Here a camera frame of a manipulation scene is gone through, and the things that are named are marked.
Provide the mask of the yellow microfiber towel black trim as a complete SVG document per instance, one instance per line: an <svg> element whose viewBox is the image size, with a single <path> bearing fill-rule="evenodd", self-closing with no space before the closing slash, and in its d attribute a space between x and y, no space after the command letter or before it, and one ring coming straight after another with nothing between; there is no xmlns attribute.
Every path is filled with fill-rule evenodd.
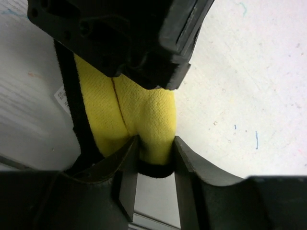
<svg viewBox="0 0 307 230"><path fill-rule="evenodd" d="M165 178L174 171L174 93L147 90L121 75L109 78L59 42L54 43L73 131L81 153L66 170L76 175L111 156L133 136L141 139L138 171Z"/></svg>

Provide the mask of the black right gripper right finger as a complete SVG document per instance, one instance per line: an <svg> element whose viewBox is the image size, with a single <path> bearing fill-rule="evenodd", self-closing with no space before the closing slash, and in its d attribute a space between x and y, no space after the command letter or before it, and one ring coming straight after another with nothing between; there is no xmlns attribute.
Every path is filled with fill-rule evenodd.
<svg viewBox="0 0 307 230"><path fill-rule="evenodd" d="M240 178L173 142L180 225L183 230L304 230L305 176Z"/></svg>

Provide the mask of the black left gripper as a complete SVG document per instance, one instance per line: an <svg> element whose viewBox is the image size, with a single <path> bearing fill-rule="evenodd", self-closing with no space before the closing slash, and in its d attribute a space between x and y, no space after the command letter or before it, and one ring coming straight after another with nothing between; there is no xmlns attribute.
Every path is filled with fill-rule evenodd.
<svg viewBox="0 0 307 230"><path fill-rule="evenodd" d="M30 0L29 20L109 77L176 90L211 0Z"/></svg>

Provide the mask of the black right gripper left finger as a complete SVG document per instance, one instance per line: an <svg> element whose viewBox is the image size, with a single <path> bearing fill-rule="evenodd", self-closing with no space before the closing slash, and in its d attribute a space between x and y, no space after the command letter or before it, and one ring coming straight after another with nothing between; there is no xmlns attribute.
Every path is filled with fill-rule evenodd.
<svg viewBox="0 0 307 230"><path fill-rule="evenodd" d="M90 168L0 173L3 230L126 230L132 222L139 137Z"/></svg>

